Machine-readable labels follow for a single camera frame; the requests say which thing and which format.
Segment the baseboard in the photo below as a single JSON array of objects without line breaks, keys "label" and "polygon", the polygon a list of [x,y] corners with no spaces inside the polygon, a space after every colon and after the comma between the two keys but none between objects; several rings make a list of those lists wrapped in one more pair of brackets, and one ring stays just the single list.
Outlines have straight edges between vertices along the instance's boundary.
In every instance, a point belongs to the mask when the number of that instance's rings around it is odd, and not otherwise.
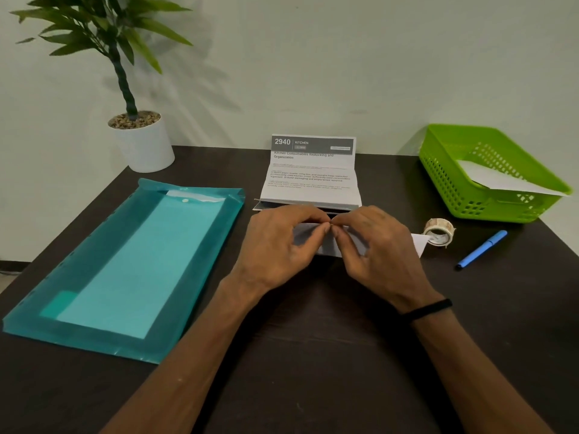
[{"label": "baseboard", "polygon": [[0,271],[2,272],[22,272],[30,262],[17,262],[15,260],[0,260]]}]

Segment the white plant pot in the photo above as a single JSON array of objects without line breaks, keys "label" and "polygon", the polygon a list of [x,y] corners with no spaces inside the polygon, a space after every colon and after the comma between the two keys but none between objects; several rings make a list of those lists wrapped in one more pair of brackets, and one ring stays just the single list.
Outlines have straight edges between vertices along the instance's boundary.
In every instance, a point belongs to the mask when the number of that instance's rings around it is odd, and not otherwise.
[{"label": "white plant pot", "polygon": [[152,125],[133,130],[114,131],[119,148],[135,172],[156,172],[169,167],[175,160],[163,116]]}]

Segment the folded white paper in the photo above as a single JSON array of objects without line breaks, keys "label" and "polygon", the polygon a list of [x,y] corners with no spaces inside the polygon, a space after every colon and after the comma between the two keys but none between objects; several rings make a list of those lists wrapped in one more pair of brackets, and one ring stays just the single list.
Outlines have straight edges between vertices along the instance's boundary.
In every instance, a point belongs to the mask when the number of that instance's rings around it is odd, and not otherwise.
[{"label": "folded white paper", "polygon": [[260,201],[353,210],[362,205],[355,137],[271,136]]},{"label": "folded white paper", "polygon": [[514,190],[520,192],[543,193],[546,195],[567,196],[560,191],[547,189],[537,184],[516,178],[512,175],[503,174],[500,171],[485,167],[472,161],[459,160],[460,167],[464,169],[468,177],[489,189]]},{"label": "folded white paper", "polygon": [[[318,225],[319,224],[312,224],[312,223],[298,224],[293,229],[293,243],[295,245],[303,245],[312,235],[312,232]],[[366,241],[362,239],[359,233],[355,231],[353,228],[344,227],[344,229],[348,232],[348,234],[354,241],[354,244],[356,245],[356,248],[358,248],[358,253],[360,254],[360,256],[365,255],[366,251],[368,250],[368,244],[366,243]],[[430,236],[424,234],[414,234],[414,233],[412,234],[414,247],[416,248],[416,253],[418,253],[419,257],[422,256],[424,247],[426,247],[426,244],[429,242],[429,239]],[[316,254],[322,256],[342,257],[340,249],[337,247],[336,239],[334,238],[331,232],[329,232],[325,236],[322,246],[318,249]]]}]

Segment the table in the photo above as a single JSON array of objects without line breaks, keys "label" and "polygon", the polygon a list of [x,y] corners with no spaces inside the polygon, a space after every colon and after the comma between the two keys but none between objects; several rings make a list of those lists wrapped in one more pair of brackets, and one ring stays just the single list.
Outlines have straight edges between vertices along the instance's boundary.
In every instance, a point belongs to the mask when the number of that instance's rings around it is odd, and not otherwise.
[{"label": "table", "polygon": [[[247,192],[208,279],[199,315],[232,268],[269,164],[265,150],[175,146],[153,174],[125,169],[0,295],[4,317],[137,187],[140,176]],[[454,219],[417,157],[358,154],[359,189],[414,233],[429,218],[457,232],[428,246],[432,284],[482,350],[556,432],[579,427],[579,257],[541,221]],[[467,269],[454,265],[504,228]],[[154,365],[0,333],[0,432],[94,433]],[[434,433],[459,422],[416,337],[392,308],[317,256],[249,314],[219,370],[195,433]]]}]

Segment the floor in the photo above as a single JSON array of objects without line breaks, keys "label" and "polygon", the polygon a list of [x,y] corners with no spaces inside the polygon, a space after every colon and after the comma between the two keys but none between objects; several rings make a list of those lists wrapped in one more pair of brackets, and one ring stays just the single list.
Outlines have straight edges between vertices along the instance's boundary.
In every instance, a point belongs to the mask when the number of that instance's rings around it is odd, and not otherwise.
[{"label": "floor", "polygon": [[15,275],[0,274],[0,294],[8,287],[9,284],[12,283],[12,280],[15,278]]}]

